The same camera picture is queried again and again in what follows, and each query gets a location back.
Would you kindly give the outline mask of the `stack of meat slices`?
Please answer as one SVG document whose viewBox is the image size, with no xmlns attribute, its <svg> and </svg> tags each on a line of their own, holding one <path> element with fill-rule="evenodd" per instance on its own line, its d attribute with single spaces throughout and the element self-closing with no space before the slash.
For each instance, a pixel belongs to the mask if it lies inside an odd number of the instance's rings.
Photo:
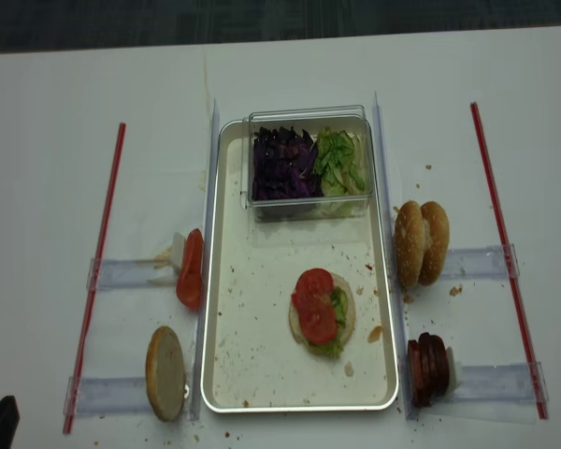
<svg viewBox="0 0 561 449">
<path fill-rule="evenodd" d="M 408 362 L 412 403 L 428 407 L 434 398 L 443 397 L 451 380 L 449 358 L 443 340 L 422 333 L 418 340 L 408 341 Z"/>
</svg>

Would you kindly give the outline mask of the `green lettuce pieces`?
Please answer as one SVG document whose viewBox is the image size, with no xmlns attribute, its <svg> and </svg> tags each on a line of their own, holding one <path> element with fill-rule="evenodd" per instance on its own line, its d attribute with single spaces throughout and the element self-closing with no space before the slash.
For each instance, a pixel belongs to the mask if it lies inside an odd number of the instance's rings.
<svg viewBox="0 0 561 449">
<path fill-rule="evenodd" d="M 319 130 L 318 155 L 313 172 L 321 180 L 324 196 L 359 196 L 367 188 L 364 153 L 360 139 L 348 132 Z"/>
</svg>

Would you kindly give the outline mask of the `left standing tomato slices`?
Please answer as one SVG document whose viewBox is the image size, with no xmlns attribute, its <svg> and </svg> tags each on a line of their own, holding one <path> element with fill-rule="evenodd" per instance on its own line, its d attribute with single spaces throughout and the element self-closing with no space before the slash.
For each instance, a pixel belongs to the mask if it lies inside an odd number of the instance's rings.
<svg viewBox="0 0 561 449">
<path fill-rule="evenodd" d="M 192 311 L 198 311 L 202 290 L 202 260 L 204 239 L 199 228 L 185 240 L 176 294 L 178 300 Z"/>
</svg>

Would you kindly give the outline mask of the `clear plastic salad container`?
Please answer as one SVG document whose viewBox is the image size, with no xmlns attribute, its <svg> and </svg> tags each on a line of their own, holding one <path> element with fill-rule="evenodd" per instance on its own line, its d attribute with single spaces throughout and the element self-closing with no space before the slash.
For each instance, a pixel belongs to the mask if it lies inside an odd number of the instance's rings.
<svg viewBox="0 0 561 449">
<path fill-rule="evenodd" d="M 253 112 L 242 123 L 243 197 L 256 221 L 359 217 L 373 191 L 360 105 Z"/>
</svg>

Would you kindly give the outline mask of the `right sesame bun left half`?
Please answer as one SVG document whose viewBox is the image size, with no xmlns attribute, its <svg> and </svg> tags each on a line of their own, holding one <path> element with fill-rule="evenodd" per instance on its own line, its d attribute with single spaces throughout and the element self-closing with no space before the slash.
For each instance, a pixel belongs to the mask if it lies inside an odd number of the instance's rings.
<svg viewBox="0 0 561 449">
<path fill-rule="evenodd" d="M 416 201 L 410 200 L 400 208 L 394 242 L 398 279 L 403 286 L 412 287 L 418 282 L 426 246 L 424 218 Z"/>
</svg>

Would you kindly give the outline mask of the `sesame bun half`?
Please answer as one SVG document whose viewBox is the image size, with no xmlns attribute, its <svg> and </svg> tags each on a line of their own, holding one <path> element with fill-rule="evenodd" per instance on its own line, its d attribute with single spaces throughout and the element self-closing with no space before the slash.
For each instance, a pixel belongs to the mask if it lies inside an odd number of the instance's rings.
<svg viewBox="0 0 561 449">
<path fill-rule="evenodd" d="M 444 208 L 435 201 L 421 206 L 425 246 L 418 282 L 428 286 L 436 282 L 443 270 L 450 242 L 450 222 Z"/>
<path fill-rule="evenodd" d="M 410 200 L 400 208 L 394 242 L 398 279 L 403 286 L 412 287 L 418 282 L 426 246 L 424 218 L 416 201 Z"/>
</svg>

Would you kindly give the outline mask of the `left upper clear cross holder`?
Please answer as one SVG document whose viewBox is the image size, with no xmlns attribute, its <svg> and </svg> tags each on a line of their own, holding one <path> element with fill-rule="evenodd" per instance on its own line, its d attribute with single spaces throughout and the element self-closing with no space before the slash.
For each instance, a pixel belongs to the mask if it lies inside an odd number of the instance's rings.
<svg viewBox="0 0 561 449">
<path fill-rule="evenodd" d="M 168 259 L 98 259 L 90 263 L 89 292 L 113 289 L 168 287 L 177 284 L 178 275 Z"/>
</svg>

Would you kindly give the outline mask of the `clear cross holder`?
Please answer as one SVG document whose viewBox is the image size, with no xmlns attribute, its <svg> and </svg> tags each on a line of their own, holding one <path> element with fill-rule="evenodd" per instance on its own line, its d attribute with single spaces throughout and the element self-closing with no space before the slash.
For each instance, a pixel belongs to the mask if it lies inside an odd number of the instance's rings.
<svg viewBox="0 0 561 449">
<path fill-rule="evenodd" d="M 549 401 L 540 362 L 509 365 L 454 365 L 451 396 L 458 401 L 538 404 Z"/>
<path fill-rule="evenodd" d="M 512 244 L 483 248 L 450 249 L 442 280 L 505 280 L 519 277 L 515 248 Z"/>
<path fill-rule="evenodd" d="M 113 289 L 168 287 L 177 284 L 178 275 L 168 259 L 98 259 L 90 263 L 89 292 Z"/>
<path fill-rule="evenodd" d="M 69 378 L 63 410 L 65 417 L 150 412 L 143 377 Z"/>
</svg>

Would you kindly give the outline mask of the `left standing bun half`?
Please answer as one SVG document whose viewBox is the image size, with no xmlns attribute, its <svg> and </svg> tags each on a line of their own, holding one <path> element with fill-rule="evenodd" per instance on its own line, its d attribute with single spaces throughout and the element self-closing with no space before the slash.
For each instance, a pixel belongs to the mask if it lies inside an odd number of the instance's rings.
<svg viewBox="0 0 561 449">
<path fill-rule="evenodd" d="M 177 334 L 160 326 L 152 334 L 145 364 L 148 401 L 155 415 L 164 422 L 176 420 L 185 391 L 184 357 Z"/>
</svg>

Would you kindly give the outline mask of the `right upper clear cross holder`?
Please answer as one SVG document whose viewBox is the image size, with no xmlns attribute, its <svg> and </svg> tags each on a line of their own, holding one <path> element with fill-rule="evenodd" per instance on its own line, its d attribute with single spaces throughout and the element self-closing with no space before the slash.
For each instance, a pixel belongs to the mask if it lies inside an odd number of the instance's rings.
<svg viewBox="0 0 561 449">
<path fill-rule="evenodd" d="M 505 280 L 519 277 L 515 248 L 512 244 L 483 248 L 450 249 L 442 280 Z"/>
</svg>

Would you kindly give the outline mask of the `left lower clear cross holder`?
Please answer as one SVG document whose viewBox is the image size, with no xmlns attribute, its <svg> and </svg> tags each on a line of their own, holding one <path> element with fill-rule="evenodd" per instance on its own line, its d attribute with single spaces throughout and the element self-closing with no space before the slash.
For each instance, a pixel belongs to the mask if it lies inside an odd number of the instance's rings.
<svg viewBox="0 0 561 449">
<path fill-rule="evenodd" d="M 69 378 L 63 410 L 65 417 L 150 412 L 143 377 Z"/>
</svg>

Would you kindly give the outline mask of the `black left robot part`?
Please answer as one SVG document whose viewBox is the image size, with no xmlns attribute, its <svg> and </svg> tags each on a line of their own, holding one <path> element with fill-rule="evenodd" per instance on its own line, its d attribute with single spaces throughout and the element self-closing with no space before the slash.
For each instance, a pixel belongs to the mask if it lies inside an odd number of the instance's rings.
<svg viewBox="0 0 561 449">
<path fill-rule="evenodd" d="M 0 449 L 10 449 L 18 424 L 20 413 L 14 396 L 0 400 Z"/>
</svg>

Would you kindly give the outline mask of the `left red rail strip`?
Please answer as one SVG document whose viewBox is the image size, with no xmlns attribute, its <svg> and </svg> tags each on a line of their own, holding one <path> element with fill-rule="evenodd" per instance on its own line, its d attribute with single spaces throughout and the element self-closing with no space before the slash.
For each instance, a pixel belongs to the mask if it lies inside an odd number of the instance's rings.
<svg viewBox="0 0 561 449">
<path fill-rule="evenodd" d="M 87 297 L 86 297 L 86 304 L 84 309 L 82 325 L 79 334 L 79 345 L 78 345 L 78 350 L 75 360 L 75 366 L 74 366 L 71 380 L 69 381 L 69 386 L 67 388 L 67 399 L 65 400 L 65 420 L 63 425 L 64 435 L 69 435 L 71 433 L 74 419 L 75 419 L 77 396 L 79 392 L 79 384 L 80 384 L 80 379 L 83 369 L 85 343 L 87 340 L 87 335 L 89 332 L 92 315 L 93 315 L 96 283 L 101 268 L 103 252 L 104 252 L 104 247 L 105 247 L 107 233 L 108 233 L 108 222 L 111 213 L 113 197 L 115 194 L 119 167 L 122 159 L 122 148 L 124 143 L 125 131 L 126 131 L 126 124 L 120 123 L 117 139 L 116 139 L 115 151 L 113 153 L 112 164 L 109 173 L 108 189 L 107 189 L 105 204 L 103 208 L 101 224 L 99 228 L 98 240 L 96 243 L 94 257 L 92 259 L 92 262 L 90 263 L 90 268 L 89 268 Z"/>
</svg>

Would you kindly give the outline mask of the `red rail strip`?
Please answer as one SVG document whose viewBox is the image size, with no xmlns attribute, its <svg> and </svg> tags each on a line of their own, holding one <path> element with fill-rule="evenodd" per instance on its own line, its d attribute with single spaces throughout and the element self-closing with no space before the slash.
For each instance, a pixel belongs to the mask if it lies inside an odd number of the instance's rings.
<svg viewBox="0 0 561 449">
<path fill-rule="evenodd" d="M 92 259 L 92 262 L 90 263 L 90 268 L 89 268 L 87 297 L 86 297 L 86 304 L 84 309 L 82 325 L 79 334 L 79 345 L 78 345 L 78 350 L 75 360 L 75 366 L 74 366 L 71 380 L 69 381 L 69 386 L 67 388 L 67 399 L 65 400 L 65 420 L 63 425 L 64 435 L 69 435 L 71 433 L 74 419 L 75 419 L 77 396 L 79 392 L 79 384 L 80 384 L 80 379 L 83 369 L 85 343 L 87 340 L 87 335 L 89 332 L 92 315 L 93 315 L 96 283 L 101 268 L 103 252 L 104 252 L 104 247 L 105 247 L 107 233 L 108 233 L 108 222 L 111 213 L 113 197 L 115 194 L 119 167 L 122 159 L 122 148 L 124 143 L 125 131 L 126 131 L 126 124 L 120 123 L 117 139 L 116 139 L 115 151 L 113 153 L 112 164 L 109 173 L 108 189 L 107 189 L 105 204 L 103 208 L 101 224 L 99 228 L 98 240 L 96 243 L 94 257 Z"/>
<path fill-rule="evenodd" d="M 490 154 L 488 151 L 487 142 L 483 130 L 482 118 L 481 118 L 479 106 L 477 102 L 472 102 L 469 107 L 470 107 L 472 120 L 474 123 L 476 137 L 479 144 L 480 154 L 482 157 L 482 164 L 488 184 L 491 203 L 496 218 L 496 227 L 500 238 L 500 243 L 503 247 L 506 267 L 510 275 L 511 293 L 513 297 L 513 303 L 517 316 L 518 326 L 520 329 L 522 342 L 525 350 L 525 359 L 529 367 L 532 387 L 536 398 L 535 403 L 538 412 L 538 418 L 540 420 L 548 420 L 549 411 L 548 411 L 548 399 L 546 395 L 546 389 L 541 383 L 543 378 L 542 378 L 541 371 L 539 369 L 539 361 L 537 360 L 534 352 L 531 333 L 525 316 L 523 296 L 518 281 L 519 275 L 515 275 L 515 269 L 517 268 L 517 258 L 513 254 L 514 247 L 510 242 L 504 215 L 501 209 L 498 190 L 496 187 L 496 179 L 495 179 L 494 170 L 492 167 L 492 162 L 491 162 L 491 158 L 490 158 Z"/>
</svg>

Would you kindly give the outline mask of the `right red rail strip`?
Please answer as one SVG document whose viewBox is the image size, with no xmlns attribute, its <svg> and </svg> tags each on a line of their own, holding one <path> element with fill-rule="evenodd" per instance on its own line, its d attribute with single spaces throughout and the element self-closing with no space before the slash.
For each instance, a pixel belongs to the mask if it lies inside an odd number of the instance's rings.
<svg viewBox="0 0 561 449">
<path fill-rule="evenodd" d="M 518 281 L 519 275 L 515 275 L 515 269 L 517 268 L 517 258 L 513 254 L 514 247 L 510 242 L 504 215 L 501 209 L 498 190 L 496 187 L 496 179 L 495 179 L 494 170 L 492 167 L 492 162 L 491 162 L 491 158 L 490 158 L 490 154 L 488 151 L 487 142 L 483 130 L 482 118 L 481 118 L 479 106 L 477 102 L 472 102 L 469 107 L 470 107 L 472 120 L 474 123 L 476 137 L 479 144 L 480 154 L 482 157 L 482 164 L 488 184 L 491 203 L 496 218 L 496 227 L 500 238 L 500 243 L 503 247 L 506 267 L 510 275 L 511 293 L 513 297 L 513 303 L 517 316 L 518 326 L 520 329 L 522 342 L 525 350 L 525 359 L 529 367 L 532 387 L 536 398 L 535 403 L 538 412 L 538 418 L 540 420 L 548 420 L 549 411 L 548 411 L 548 399 L 546 395 L 546 389 L 541 383 L 543 378 L 542 378 L 541 371 L 539 369 L 539 361 L 537 360 L 534 352 L 531 333 L 525 316 L 523 296 Z"/>
</svg>

